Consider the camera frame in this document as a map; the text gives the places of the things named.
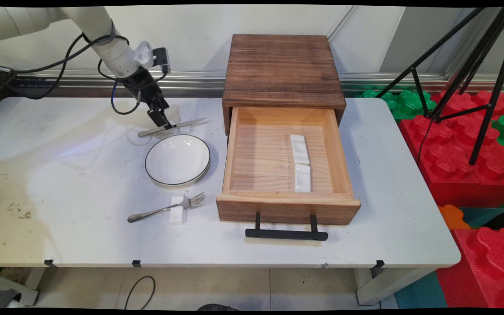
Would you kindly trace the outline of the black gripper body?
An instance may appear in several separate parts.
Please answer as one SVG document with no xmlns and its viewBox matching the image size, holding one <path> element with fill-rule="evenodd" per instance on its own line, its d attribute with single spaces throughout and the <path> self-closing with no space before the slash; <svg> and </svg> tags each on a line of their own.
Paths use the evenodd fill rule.
<svg viewBox="0 0 504 315">
<path fill-rule="evenodd" d="M 118 78 L 117 81 L 127 88 L 134 98 L 146 103 L 150 109 L 156 109 L 156 97 L 164 98 L 158 85 L 158 82 L 164 78 L 164 73 L 160 78 L 154 78 L 149 70 L 138 68 L 133 74 Z"/>
</svg>

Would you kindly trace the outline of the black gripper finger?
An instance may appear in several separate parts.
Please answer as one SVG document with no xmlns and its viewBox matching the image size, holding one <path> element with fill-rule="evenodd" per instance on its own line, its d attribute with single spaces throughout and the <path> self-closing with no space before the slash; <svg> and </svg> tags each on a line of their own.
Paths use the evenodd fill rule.
<svg viewBox="0 0 504 315">
<path fill-rule="evenodd" d="M 157 127 L 167 126 L 167 117 L 162 109 L 149 109 L 148 116 L 156 124 Z"/>
<path fill-rule="evenodd" d="M 162 109 L 162 110 L 164 110 L 164 113 L 165 113 L 165 110 L 168 108 L 169 108 L 168 102 L 166 102 L 166 100 L 163 97 L 156 97 L 156 109 Z M 164 129 L 169 130 L 173 127 L 174 126 L 171 124 L 171 122 L 167 118 L 167 126 L 164 127 Z"/>
</svg>

